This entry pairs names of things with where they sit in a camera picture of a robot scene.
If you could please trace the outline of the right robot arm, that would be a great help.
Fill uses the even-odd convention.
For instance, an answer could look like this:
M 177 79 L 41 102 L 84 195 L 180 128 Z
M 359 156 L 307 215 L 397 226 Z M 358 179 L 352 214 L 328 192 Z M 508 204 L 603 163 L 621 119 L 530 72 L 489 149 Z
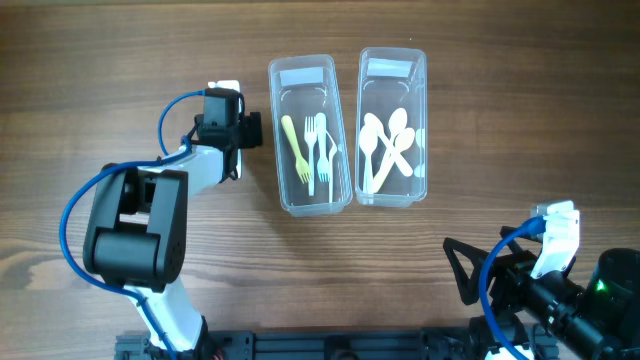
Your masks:
M 551 336 L 582 359 L 639 356 L 639 253 L 604 251 L 589 284 L 572 282 L 569 267 L 538 272 L 538 256 L 522 249 L 547 222 L 534 217 L 517 228 L 503 227 L 490 252 L 446 238 L 461 300 L 480 303 L 483 316 L 471 319 L 466 352 L 471 359 L 548 359 L 538 334 Z

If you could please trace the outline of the white spoon angled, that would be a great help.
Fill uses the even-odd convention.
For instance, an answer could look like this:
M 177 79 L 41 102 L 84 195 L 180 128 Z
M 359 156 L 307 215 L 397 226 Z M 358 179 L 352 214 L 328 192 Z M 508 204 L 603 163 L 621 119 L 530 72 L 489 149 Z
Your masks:
M 394 145 L 396 136 L 404 129 L 406 129 L 408 120 L 407 112 L 404 108 L 396 109 L 390 116 L 388 121 L 388 128 L 390 130 L 390 140 Z M 384 155 L 391 155 L 390 150 L 386 150 Z

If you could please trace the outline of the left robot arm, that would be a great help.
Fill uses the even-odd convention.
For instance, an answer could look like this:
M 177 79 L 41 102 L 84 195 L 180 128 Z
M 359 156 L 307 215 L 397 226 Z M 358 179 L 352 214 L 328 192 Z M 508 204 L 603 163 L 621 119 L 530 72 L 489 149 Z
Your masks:
M 180 278 L 190 197 L 241 176 L 241 152 L 262 144 L 261 116 L 247 112 L 236 80 L 199 91 L 202 113 L 174 153 L 110 163 L 71 199 L 96 191 L 83 245 L 87 282 L 129 297 L 150 334 L 120 359 L 221 359 L 206 320 Z

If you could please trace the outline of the yellow plastic spoon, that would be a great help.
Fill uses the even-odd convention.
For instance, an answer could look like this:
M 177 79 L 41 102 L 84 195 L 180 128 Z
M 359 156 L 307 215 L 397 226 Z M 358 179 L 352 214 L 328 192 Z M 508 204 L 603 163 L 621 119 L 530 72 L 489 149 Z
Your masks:
M 402 130 L 394 140 L 394 147 L 403 152 L 409 149 L 415 140 L 415 130 L 413 128 L 406 128 Z M 387 179 L 395 161 L 391 155 L 384 155 L 378 172 L 373 177 L 372 191 L 378 193 Z

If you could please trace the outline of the white spoon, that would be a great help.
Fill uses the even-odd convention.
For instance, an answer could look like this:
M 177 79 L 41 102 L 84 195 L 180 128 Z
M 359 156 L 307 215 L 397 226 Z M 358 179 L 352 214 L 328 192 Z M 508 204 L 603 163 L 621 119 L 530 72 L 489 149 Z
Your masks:
M 384 127 L 382 126 L 382 122 L 378 119 L 377 116 L 375 116 L 372 113 L 367 113 L 364 116 L 364 122 L 365 122 L 366 125 L 374 126 L 375 129 L 377 130 L 377 133 L 378 133 L 378 136 L 380 137 L 380 139 L 384 140 L 384 138 L 383 138 Z M 389 140 L 389 144 L 391 145 L 391 147 L 389 147 L 388 144 L 385 144 L 386 150 L 390 150 L 391 151 L 392 159 L 396 162 L 395 153 L 400 153 L 400 152 L 394 147 L 394 145 L 392 144 L 391 140 Z
M 372 126 L 365 125 L 359 134 L 359 146 L 365 156 L 363 172 L 363 191 L 371 193 L 371 182 L 373 179 L 371 155 L 377 147 L 377 134 Z

